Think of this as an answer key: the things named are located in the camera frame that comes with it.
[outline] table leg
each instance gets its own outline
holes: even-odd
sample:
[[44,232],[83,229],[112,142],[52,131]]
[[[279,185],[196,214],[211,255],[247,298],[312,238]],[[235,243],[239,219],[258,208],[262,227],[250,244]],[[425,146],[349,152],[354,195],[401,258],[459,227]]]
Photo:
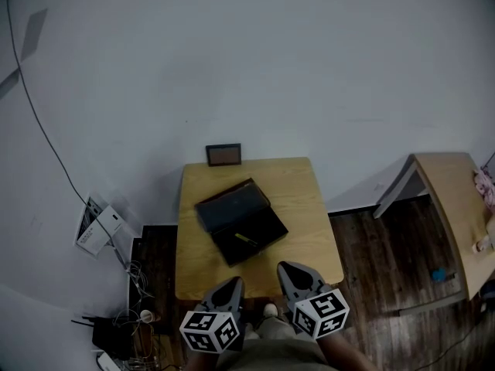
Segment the table leg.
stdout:
[[409,179],[412,177],[412,175],[414,175],[415,172],[416,172],[416,162],[412,162],[408,170],[405,171],[402,177],[400,177],[400,179],[397,181],[397,184],[395,184],[395,186],[391,188],[388,195],[385,196],[385,198],[383,198],[381,204],[373,213],[373,218],[377,219],[384,213],[385,210],[388,209],[388,207],[393,203],[393,201],[395,201],[396,198],[401,194],[402,190],[404,189],[406,184],[408,184]]
[[417,305],[406,309],[399,309],[399,316],[417,315],[421,312],[432,311],[433,309],[443,308],[444,306],[455,304],[456,302],[462,301],[464,299],[466,299],[466,295],[462,291],[460,291],[448,297],[427,302],[426,304]]

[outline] small picture frame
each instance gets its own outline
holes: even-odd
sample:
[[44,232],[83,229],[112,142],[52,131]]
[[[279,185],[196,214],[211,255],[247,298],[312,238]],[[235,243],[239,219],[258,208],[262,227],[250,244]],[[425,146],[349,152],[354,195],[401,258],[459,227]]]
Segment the small picture frame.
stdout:
[[241,143],[231,145],[208,145],[208,166],[225,166],[241,164]]

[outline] blue object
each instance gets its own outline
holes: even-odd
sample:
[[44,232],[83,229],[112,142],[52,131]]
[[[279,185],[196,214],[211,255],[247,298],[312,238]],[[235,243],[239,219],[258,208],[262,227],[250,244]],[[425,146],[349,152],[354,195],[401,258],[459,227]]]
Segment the blue object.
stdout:
[[432,272],[433,281],[445,281],[447,278],[446,270],[443,268],[439,268]]

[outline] power strip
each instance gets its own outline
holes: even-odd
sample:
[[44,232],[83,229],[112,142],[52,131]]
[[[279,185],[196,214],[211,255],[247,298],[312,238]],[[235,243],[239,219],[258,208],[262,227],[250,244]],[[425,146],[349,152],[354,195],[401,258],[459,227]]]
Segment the power strip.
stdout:
[[106,352],[103,352],[103,355],[97,358],[97,363],[104,371],[121,371]]

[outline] wooden side table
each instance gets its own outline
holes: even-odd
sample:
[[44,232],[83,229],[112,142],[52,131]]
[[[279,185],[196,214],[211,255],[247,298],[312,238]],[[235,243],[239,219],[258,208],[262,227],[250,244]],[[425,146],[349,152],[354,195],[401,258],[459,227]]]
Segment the wooden side table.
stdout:
[[[200,225],[194,205],[249,178],[270,199],[288,234],[256,257],[230,268]],[[307,158],[252,160],[214,168],[185,166],[177,234],[178,299],[200,300],[206,291],[233,276],[244,279],[246,298],[280,295],[276,268],[283,260],[315,268],[329,284],[343,280],[335,237]]]
[[492,249],[479,254],[472,250],[472,246],[487,235],[486,223],[490,219],[490,211],[474,186],[475,169],[473,160],[464,152],[413,154],[375,211],[376,219],[417,172],[432,197],[456,260],[462,288],[459,293],[401,309],[400,315],[429,311],[465,298],[471,300],[495,270],[495,252]]

